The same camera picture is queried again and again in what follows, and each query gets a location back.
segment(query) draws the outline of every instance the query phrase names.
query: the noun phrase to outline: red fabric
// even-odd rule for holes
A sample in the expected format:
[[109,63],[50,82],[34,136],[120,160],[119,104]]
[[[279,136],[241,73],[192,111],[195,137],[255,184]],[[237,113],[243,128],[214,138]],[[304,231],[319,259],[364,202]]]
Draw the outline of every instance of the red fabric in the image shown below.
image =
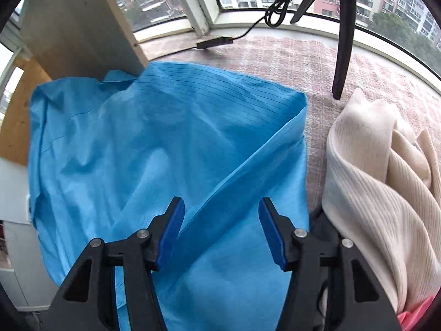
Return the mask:
[[421,316],[427,311],[436,295],[430,296],[425,299],[420,306],[418,306],[413,312],[406,311],[398,315],[398,321],[401,324],[402,331],[410,331],[413,326],[420,320]]

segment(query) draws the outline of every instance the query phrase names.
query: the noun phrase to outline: beige ribbed sweater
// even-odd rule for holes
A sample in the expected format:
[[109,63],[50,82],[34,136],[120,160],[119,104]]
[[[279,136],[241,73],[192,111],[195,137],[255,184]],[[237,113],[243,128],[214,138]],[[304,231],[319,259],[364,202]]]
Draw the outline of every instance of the beige ribbed sweater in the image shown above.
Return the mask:
[[396,105],[356,89],[333,124],[322,206],[352,239],[396,313],[441,285],[441,179],[431,137],[418,137]]

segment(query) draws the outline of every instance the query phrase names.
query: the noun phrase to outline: black power cord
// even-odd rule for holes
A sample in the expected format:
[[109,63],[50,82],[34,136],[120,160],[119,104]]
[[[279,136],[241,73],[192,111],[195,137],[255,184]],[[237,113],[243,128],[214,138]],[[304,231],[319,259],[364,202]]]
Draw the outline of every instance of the black power cord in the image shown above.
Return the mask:
[[[161,55],[161,56],[152,58],[150,61],[154,61],[155,59],[162,58],[165,56],[174,55],[176,53],[192,50],[194,48],[201,50],[201,49],[210,48],[210,47],[232,44],[233,41],[235,41],[239,38],[245,37],[262,20],[265,20],[265,23],[267,24],[267,26],[269,26],[271,28],[279,27],[282,24],[283,20],[285,19],[290,2],[291,2],[291,0],[275,0],[271,4],[271,6],[265,10],[265,14],[260,19],[258,19],[255,23],[253,23],[252,26],[240,36],[237,36],[237,37],[221,36],[221,37],[216,37],[213,39],[208,39],[207,41],[198,42],[196,44],[196,46],[184,48],[182,50],[174,51],[171,53],[166,53],[165,55]],[[277,19],[277,21],[275,23],[271,22],[271,17],[273,16],[273,14],[279,15],[279,18]]]

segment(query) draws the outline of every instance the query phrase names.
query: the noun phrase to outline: blue cloth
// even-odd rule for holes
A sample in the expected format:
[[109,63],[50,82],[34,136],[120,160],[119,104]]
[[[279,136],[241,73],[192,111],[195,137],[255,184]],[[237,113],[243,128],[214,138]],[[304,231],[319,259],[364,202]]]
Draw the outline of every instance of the blue cloth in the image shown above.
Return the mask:
[[[308,229],[306,96],[263,79],[155,62],[138,78],[65,78],[32,95],[29,186],[51,278],[87,242],[127,238],[175,195],[186,214],[154,283],[170,331],[274,331],[290,274],[273,262],[257,206]],[[118,315],[128,330],[121,268]]]

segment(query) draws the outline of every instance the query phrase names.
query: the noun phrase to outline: tree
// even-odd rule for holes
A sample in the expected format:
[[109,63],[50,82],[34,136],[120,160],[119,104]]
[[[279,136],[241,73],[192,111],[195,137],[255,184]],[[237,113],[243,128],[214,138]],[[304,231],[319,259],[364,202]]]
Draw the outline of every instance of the tree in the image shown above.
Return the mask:
[[368,28],[404,47],[441,76],[441,52],[432,47],[428,38],[415,33],[399,16],[378,12],[373,14]]

